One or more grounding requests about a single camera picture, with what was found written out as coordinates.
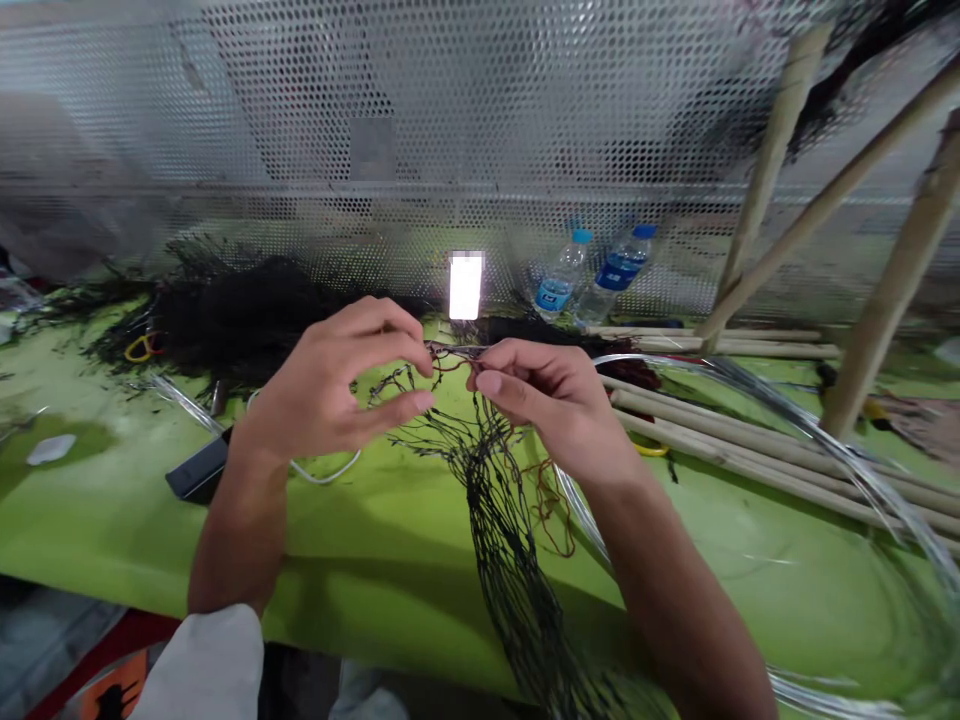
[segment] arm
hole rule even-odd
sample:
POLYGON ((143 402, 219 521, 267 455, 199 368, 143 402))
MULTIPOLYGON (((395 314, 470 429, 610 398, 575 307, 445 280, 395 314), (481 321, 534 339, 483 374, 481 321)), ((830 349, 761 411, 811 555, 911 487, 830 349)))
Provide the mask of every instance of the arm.
POLYGON ((423 328, 392 300, 364 298, 307 329, 234 429, 190 574, 191 614, 244 604, 263 615, 283 558, 290 460, 356 450, 433 405, 421 390, 357 407, 357 375, 400 359, 433 374, 423 328))
POLYGON ((776 718, 763 658, 579 348, 506 340, 468 388, 532 423, 590 504, 633 624, 685 720, 776 718))

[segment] white cloth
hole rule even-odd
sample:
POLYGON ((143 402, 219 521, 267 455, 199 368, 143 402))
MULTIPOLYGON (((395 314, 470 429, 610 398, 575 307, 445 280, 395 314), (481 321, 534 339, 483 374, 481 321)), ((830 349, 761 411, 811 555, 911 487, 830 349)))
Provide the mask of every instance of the white cloth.
POLYGON ((257 720, 260 620, 249 605, 191 615, 150 671, 130 720, 257 720))
MULTIPOLYGON (((129 720, 256 720, 263 671, 260 619, 248 605, 191 615, 153 666, 129 720)), ((408 720, 378 687, 381 672, 344 660, 330 720, 408 720)))

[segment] perforated metal sheet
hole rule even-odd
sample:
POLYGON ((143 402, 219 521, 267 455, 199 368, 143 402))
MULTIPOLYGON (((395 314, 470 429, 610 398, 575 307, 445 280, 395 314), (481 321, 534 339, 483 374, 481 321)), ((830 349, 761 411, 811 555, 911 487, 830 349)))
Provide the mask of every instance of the perforated metal sheet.
MULTIPOLYGON (((529 292, 573 224, 595 231, 596 265, 645 221, 661 225, 656 262, 621 308, 704 315, 786 36, 844 4, 0 6, 2 242, 66 276, 105 253, 160 271, 165 241, 209 235, 302 254, 333 282, 433 297, 445 253, 480 249, 493 302, 529 292)), ((822 142, 784 172, 761 246, 932 77, 954 29, 861 73, 822 142)), ((856 318, 946 111, 744 316, 856 318)), ((927 284, 941 307, 960 304, 942 280, 958 256, 954 223, 927 284)))

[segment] blue label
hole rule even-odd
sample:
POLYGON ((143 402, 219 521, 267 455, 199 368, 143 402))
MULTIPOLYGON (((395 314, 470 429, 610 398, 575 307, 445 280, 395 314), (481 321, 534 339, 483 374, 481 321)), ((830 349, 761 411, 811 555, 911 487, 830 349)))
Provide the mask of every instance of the blue label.
POLYGON ((630 287, 630 283, 633 282, 645 262, 646 260, 624 262, 620 258, 609 258, 604 263, 603 269, 597 273, 596 283, 605 290, 623 292, 630 287), (623 267, 615 265, 611 260, 622 263, 623 267))
POLYGON ((570 292, 551 292, 544 284, 537 291, 537 305, 547 312, 560 312, 563 310, 563 306, 567 304, 567 300, 570 299, 570 295, 572 295, 570 292))

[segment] bamboo pole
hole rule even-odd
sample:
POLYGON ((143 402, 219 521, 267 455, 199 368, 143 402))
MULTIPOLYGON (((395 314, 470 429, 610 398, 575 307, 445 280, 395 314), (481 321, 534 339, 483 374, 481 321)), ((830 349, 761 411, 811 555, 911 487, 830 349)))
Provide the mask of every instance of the bamboo pole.
MULTIPOLYGON (((757 465, 771 468, 772 470, 783 473, 784 475, 789 475, 803 482, 816 485, 817 487, 821 487, 824 490, 829 490, 832 493, 849 498, 850 500, 854 500, 859 503, 867 502, 866 497, 864 497, 863 493, 860 492, 856 486, 843 482, 842 480, 837 480, 836 478, 832 478, 828 475, 824 475, 823 473, 814 472, 799 465, 793 465, 784 460, 770 457, 769 455, 764 455, 763 453, 758 453, 754 450, 749 450, 739 445, 734 445, 726 440, 720 440, 719 438, 715 438, 711 435, 697 432, 696 430, 691 430, 690 428, 685 428, 682 425, 676 425, 668 420, 658 418, 655 424, 660 426, 661 430, 665 433, 669 433, 674 436, 686 436, 695 440, 699 440, 700 442, 704 442, 708 445, 712 445, 713 447, 725 450, 731 455, 743 457, 751 462, 756 463, 757 465)), ((923 504, 914 504, 914 509, 933 529, 945 532, 954 537, 960 537, 960 517, 951 515, 949 513, 940 512, 923 504)))
MULTIPOLYGON (((614 390, 610 396, 610 402, 617 407, 669 420, 706 435, 725 440, 728 443, 748 448, 767 455, 768 457, 777 458, 791 465, 799 465, 802 468, 812 470, 821 475, 827 475, 843 481, 849 480, 846 469, 837 463, 836 460, 801 445, 792 445, 779 440, 773 440, 770 437, 747 432, 742 428, 711 418, 685 414, 678 408, 665 405, 658 400, 631 395, 622 390, 614 390)), ((886 481, 909 502, 945 515, 960 518, 960 499, 926 490, 890 477, 886 478, 886 481)))
MULTIPOLYGON (((823 59, 823 50, 832 30, 832 22, 816 25, 790 42, 787 62, 780 75, 780 90, 777 92, 773 110, 770 112, 763 144, 757 156, 757 165, 750 178, 747 197, 740 211, 740 218, 737 220, 730 250, 727 252, 727 261, 720 276, 714 304, 723 300, 724 296, 739 282, 743 272, 743 261, 760 234, 760 224, 767 214, 770 198, 773 197, 777 176, 780 174, 783 159, 787 155, 787 145, 797 127, 797 118, 800 117, 800 111, 813 86, 813 80, 820 68, 820 61, 823 59)), ((717 336, 722 328, 721 325, 716 333, 706 339, 700 349, 701 354, 713 355, 717 352, 717 336)))
MULTIPOLYGON (((638 337, 631 338, 633 347, 641 352, 695 353, 703 343, 697 337, 638 337)), ((716 352, 721 355, 752 355, 754 357, 781 357, 799 359, 834 359, 840 357, 836 345, 809 343, 768 342, 765 340, 720 340, 716 352)))
MULTIPOLYGON (((608 338, 642 337, 653 339, 658 337, 694 337, 695 330, 691 328, 644 328, 644 327, 616 327, 593 326, 584 328, 587 335, 599 335, 608 338)), ((819 330, 742 330, 724 329, 720 334, 724 340, 777 340, 792 342, 817 342, 822 337, 819 330)))
POLYGON ((697 328, 699 337, 716 334, 761 285, 773 277, 793 249, 810 237, 867 173, 917 125, 960 87, 960 53, 931 80, 883 130, 804 208, 776 244, 744 275, 697 328))
POLYGON ((940 147, 924 173, 880 282, 850 336, 850 351, 840 367, 836 387, 827 395, 820 427, 838 440, 853 430, 893 334, 947 230, 958 191, 960 109, 950 113, 940 147))
MULTIPOLYGON (((601 375, 600 379, 603 381, 603 384, 612 389, 612 390, 623 390, 624 392, 632 393, 634 395, 639 395, 640 397, 652 397, 654 400, 659 400, 662 403, 678 407, 681 410, 684 410, 689 413, 696 415, 702 415, 703 417, 712 418, 719 422, 725 423, 730 426, 738 427, 745 432, 753 433, 756 435, 764 435, 766 437, 772 438, 773 440, 779 440, 780 442, 786 442, 792 445, 799 445, 810 450, 814 450, 823 454, 823 451, 820 449, 820 446, 814 443, 812 440, 804 440, 800 438, 795 438, 792 435, 786 435, 785 433, 777 432, 776 430, 769 430, 767 428, 759 427, 758 425, 753 425, 751 423, 744 422, 743 420, 737 420, 736 418, 729 417, 727 415, 721 415, 720 413, 714 412, 713 410, 708 410, 707 408, 700 407, 699 405, 694 405, 692 403, 684 402, 683 400, 677 400, 676 398, 669 397, 667 395, 661 395, 660 393, 651 392, 650 390, 644 390, 639 388, 636 385, 631 385, 630 383, 625 383, 622 380, 616 380, 615 378, 609 378, 605 375, 601 375)), ((932 483, 924 482, 919 478, 914 477, 910 473, 901 472, 895 468, 887 467, 886 465, 880 465, 879 463, 865 461, 870 468, 880 475, 883 475, 887 478, 893 478, 896 480, 902 480, 903 482, 910 483, 911 485, 916 485, 917 487, 926 488, 933 492, 939 492, 943 495, 949 495, 953 498, 960 498, 960 492, 955 490, 950 490, 949 488, 941 487, 939 485, 933 485, 932 483)))
MULTIPOLYGON (((641 435, 646 435, 654 440, 659 440, 662 443, 667 442, 667 435, 660 434, 656 429, 656 425, 653 423, 646 422, 645 420, 633 417, 619 410, 614 410, 613 412, 617 415, 621 425, 626 429, 633 430, 641 435)), ((876 512, 853 500, 841 497, 815 485, 801 482, 794 477, 777 472, 772 468, 758 465, 746 458, 736 458, 723 450, 714 448, 707 443, 698 442, 692 438, 672 439, 670 442, 673 443, 672 447, 676 448, 679 452, 698 457, 701 460, 720 467, 728 468, 767 487, 772 487, 789 495, 802 498, 803 500, 832 510, 840 515, 859 520, 867 525, 886 530, 883 519, 877 515, 876 512)), ((905 529, 903 522, 897 518, 887 518, 886 521, 890 527, 896 530, 905 529)), ((953 557, 960 558, 960 542, 947 538, 939 539, 953 557)))

